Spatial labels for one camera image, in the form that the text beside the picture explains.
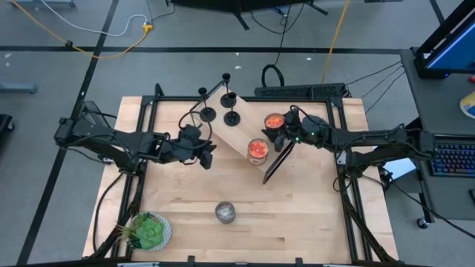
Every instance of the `blue monitor screen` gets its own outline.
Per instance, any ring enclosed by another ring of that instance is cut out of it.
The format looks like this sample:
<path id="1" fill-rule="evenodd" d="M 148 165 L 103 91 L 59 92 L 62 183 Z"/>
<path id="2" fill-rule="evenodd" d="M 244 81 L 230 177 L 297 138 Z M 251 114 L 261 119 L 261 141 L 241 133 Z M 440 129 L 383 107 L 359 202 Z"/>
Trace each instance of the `blue monitor screen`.
<path id="1" fill-rule="evenodd" d="M 429 62 L 427 68 L 475 71 L 475 22 Z"/>

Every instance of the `computer monitor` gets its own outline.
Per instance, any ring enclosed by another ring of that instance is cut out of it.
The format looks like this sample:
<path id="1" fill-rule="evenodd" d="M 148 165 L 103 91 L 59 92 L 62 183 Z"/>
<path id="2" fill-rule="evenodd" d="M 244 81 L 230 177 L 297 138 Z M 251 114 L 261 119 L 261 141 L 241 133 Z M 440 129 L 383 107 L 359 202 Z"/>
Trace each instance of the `computer monitor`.
<path id="1" fill-rule="evenodd" d="M 423 79 L 475 73 L 475 0 L 464 0 L 415 53 Z"/>

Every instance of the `black desk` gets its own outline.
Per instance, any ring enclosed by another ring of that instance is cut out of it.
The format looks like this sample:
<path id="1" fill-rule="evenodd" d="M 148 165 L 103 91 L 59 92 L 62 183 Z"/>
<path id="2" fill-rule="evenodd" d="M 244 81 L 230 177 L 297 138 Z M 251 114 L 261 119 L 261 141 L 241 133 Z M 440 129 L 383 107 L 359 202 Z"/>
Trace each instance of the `black desk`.
<path id="1" fill-rule="evenodd" d="M 424 80 L 417 75 L 411 50 L 401 52 L 402 64 L 419 112 L 422 127 L 436 135 L 474 136 L 475 119 L 460 110 L 460 100 L 475 90 L 468 74 L 452 74 L 444 80 Z M 419 162 L 422 202 L 440 215 L 455 220 L 475 220 L 475 203 L 468 190 L 475 178 L 433 177 L 426 162 Z M 433 221 L 425 213 L 426 221 Z"/>

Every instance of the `keyboard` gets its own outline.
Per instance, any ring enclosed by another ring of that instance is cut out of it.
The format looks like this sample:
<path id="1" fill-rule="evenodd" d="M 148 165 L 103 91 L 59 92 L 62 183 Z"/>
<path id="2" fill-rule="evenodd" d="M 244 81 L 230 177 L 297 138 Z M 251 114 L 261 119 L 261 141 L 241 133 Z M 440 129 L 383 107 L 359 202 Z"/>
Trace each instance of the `keyboard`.
<path id="1" fill-rule="evenodd" d="M 434 176 L 475 178 L 475 142 L 437 140 L 436 148 L 430 161 Z"/>

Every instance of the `gray carpet floor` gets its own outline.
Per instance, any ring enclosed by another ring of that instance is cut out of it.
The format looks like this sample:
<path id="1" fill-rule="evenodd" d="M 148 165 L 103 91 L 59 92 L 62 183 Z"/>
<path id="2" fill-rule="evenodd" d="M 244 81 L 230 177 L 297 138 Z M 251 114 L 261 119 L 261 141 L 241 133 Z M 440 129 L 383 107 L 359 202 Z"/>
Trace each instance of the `gray carpet floor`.
<path id="1" fill-rule="evenodd" d="M 154 16 L 171 11 L 164 1 L 150 0 Z M 437 0 L 444 16 L 460 0 Z M 341 15 L 344 1 L 316 1 L 329 12 L 323 16 L 304 7 L 301 17 L 285 36 L 284 47 L 329 47 Z M 111 0 L 76 0 L 76 9 L 57 7 L 73 23 L 100 29 Z M 99 36 L 74 30 L 38 5 L 28 10 L 60 36 L 75 45 L 95 46 Z M 300 10 L 295 5 L 294 19 Z M 145 0 L 120 0 L 111 32 L 122 31 L 127 18 L 136 13 L 149 16 Z M 255 12 L 262 24 L 280 30 L 281 17 L 271 10 Z M 252 21 L 243 19 L 245 31 L 230 13 L 197 10 L 177 6 L 175 14 L 156 20 L 156 29 L 140 45 L 143 47 L 245 46 L 278 47 L 280 36 L 269 33 Z M 120 38 L 108 37 L 106 46 L 128 46 L 142 35 L 141 19 Z M 61 45 L 55 38 L 32 23 L 20 10 L 0 2 L 0 46 Z M 365 4 L 352 1 L 336 47 L 409 48 L 420 45 L 439 23 L 428 0 L 404 0 Z M 100 60 L 91 80 L 86 99 L 94 100 L 102 111 L 116 113 L 123 96 L 151 94 L 159 82 L 167 95 L 196 94 L 199 87 L 215 85 L 224 72 L 232 75 L 232 88 L 251 96 L 261 84 L 261 69 L 275 61 L 275 53 L 130 53 L 114 60 Z M 320 82 L 326 55 L 285 53 L 279 68 L 288 85 Z M 327 82 L 350 82 L 399 60 L 394 55 L 335 54 Z M 0 95 L 0 113 L 15 118 L 16 130 L 0 158 L 0 266 L 16 263 L 30 227 L 58 148 L 53 135 L 62 116 L 69 116 L 88 69 L 90 58 L 81 53 L 4 52 L 0 56 L 0 81 L 30 82 L 39 87 L 35 95 Z M 365 94 L 388 72 L 372 76 L 350 86 L 354 97 Z M 269 74 L 268 85 L 277 85 Z M 392 79 L 364 98 L 369 108 Z M 392 128 L 417 117 L 405 76 L 367 115 L 371 129 Z M 102 166 L 80 155 L 67 153 L 58 182 L 48 206 L 30 263 L 76 260 L 82 255 L 94 203 L 102 175 Z M 449 225 L 437 220 L 420 230 L 415 220 L 421 208 L 398 191 L 387 193 L 387 207 L 399 256 L 407 263 L 430 266 L 472 266 L 475 242 Z M 475 222 L 455 222 L 475 232 Z"/>

